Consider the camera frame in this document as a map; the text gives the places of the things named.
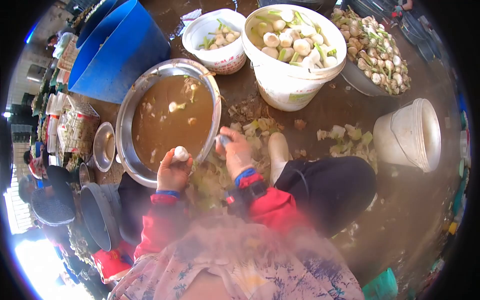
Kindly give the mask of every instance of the wet floor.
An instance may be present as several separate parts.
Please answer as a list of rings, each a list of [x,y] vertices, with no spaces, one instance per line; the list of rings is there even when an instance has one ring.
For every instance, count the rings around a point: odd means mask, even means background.
[[[257,8],[253,0],[143,0],[159,27],[170,37],[172,58],[194,59],[181,45],[179,36],[183,26],[181,17],[199,15],[220,8],[237,9],[248,16]],[[428,99],[440,121],[442,153],[440,165],[432,173],[419,168],[394,166],[379,162],[377,175],[378,198],[370,211],[365,211],[345,232],[338,234],[334,244],[344,255],[350,269],[363,286],[386,268],[391,267],[397,278],[399,299],[407,291],[418,290],[426,278],[444,244],[444,224],[451,220],[450,203],[460,182],[458,166],[460,116],[456,108],[454,86],[442,63],[425,63],[415,49],[404,40],[398,27],[390,33],[397,39],[402,56],[408,61],[412,89],[400,98],[368,97],[338,76],[325,84],[311,103],[296,112],[282,112],[270,108],[270,114],[285,126],[290,151],[305,149],[307,158],[328,156],[334,141],[317,141],[316,131],[330,130],[333,125],[357,124],[362,131],[373,131],[376,119],[418,98]],[[253,70],[247,60],[245,66],[233,75],[217,75],[216,81],[227,105],[222,108],[222,124],[230,124],[227,107],[248,97],[257,96]],[[119,105],[91,99],[102,121],[115,126]],[[295,119],[303,119],[307,126],[298,134],[293,127]],[[121,165],[114,162],[109,173],[96,170],[98,183],[119,182]]]

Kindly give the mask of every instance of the green plastic container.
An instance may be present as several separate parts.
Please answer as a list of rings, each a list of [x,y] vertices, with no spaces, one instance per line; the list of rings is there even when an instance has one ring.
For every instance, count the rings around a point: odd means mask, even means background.
[[[362,288],[365,300],[393,300],[398,294],[395,275],[391,268],[383,271]]]

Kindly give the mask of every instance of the metal bowl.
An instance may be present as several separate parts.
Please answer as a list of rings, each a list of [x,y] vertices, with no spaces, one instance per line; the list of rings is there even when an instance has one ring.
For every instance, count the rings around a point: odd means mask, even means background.
[[[97,168],[107,172],[115,159],[115,132],[110,122],[102,123],[93,140],[93,158]]]
[[[382,90],[378,85],[374,84],[370,78],[365,76],[362,70],[357,65],[347,59],[347,63],[342,72],[345,81],[353,86],[354,89],[360,93],[373,97],[373,96],[390,96],[400,97],[400,95],[389,95],[386,91]]]
[[[117,116],[117,135],[115,141],[120,161],[125,171],[135,181],[149,188],[156,188],[156,172],[144,166],[135,152],[132,142],[132,119],[144,93],[160,81],[161,78],[174,75],[189,75],[200,80],[212,96],[214,105],[212,125],[210,126],[210,132],[208,133],[208,138],[203,148],[195,158],[198,162],[202,162],[208,155],[220,125],[220,114],[222,110],[220,92],[215,79],[210,75],[210,71],[207,70],[206,67],[193,60],[173,59],[159,63],[143,73],[127,92],[121,104]]]

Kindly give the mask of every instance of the glove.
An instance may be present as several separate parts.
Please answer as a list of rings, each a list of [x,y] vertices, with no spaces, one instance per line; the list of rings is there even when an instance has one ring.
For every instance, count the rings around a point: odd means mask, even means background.
[[[217,140],[215,150],[227,158],[227,170],[233,181],[243,171],[253,168],[252,148],[243,134],[228,127],[220,128],[220,134],[228,136],[232,141],[224,148]]]
[[[165,154],[158,173],[156,174],[156,190],[157,191],[175,191],[181,192],[188,181],[188,175],[192,170],[193,158],[189,154],[186,162],[172,163],[175,149],[171,149]]]

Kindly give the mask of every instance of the white plastic bucket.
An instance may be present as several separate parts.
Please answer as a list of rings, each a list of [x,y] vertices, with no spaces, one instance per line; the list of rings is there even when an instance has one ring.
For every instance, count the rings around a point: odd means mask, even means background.
[[[181,38],[182,44],[188,52],[193,54],[208,70],[217,74],[233,74],[240,70],[247,60],[240,37],[233,43],[220,49],[200,51],[198,45],[204,43],[204,36],[218,28],[219,19],[232,30],[241,32],[245,24],[245,17],[231,9],[225,8],[206,13],[191,22]]]
[[[442,139],[432,104],[417,98],[379,117],[373,128],[373,143],[382,161],[434,171],[440,161]]]
[[[252,44],[248,39],[251,29],[262,22],[256,16],[278,19],[268,14],[268,11],[285,9],[304,13],[322,28],[322,33],[329,44],[336,46],[338,60],[336,66],[324,69],[291,66],[266,55]],[[247,17],[241,39],[245,53],[252,61],[262,98],[269,105],[283,111],[296,111],[307,106],[326,82],[340,74],[346,62],[347,46],[339,29],[321,14],[301,6],[275,4],[255,10]]]

